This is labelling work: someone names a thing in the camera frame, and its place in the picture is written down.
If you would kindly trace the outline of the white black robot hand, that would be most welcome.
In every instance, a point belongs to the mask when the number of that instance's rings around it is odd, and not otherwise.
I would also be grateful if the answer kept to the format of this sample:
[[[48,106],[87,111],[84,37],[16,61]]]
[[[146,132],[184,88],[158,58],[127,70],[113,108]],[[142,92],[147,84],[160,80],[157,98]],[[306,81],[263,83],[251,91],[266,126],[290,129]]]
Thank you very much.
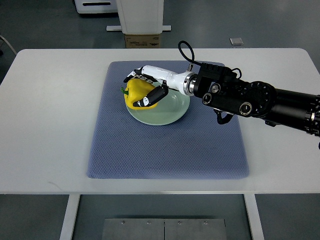
[[[173,71],[160,67],[145,65],[133,70],[123,81],[128,83],[129,80],[137,78],[155,86],[143,100],[148,100],[145,107],[150,107],[169,94],[169,90],[178,91],[185,96],[193,96],[196,74],[191,71],[184,73],[175,73]]]

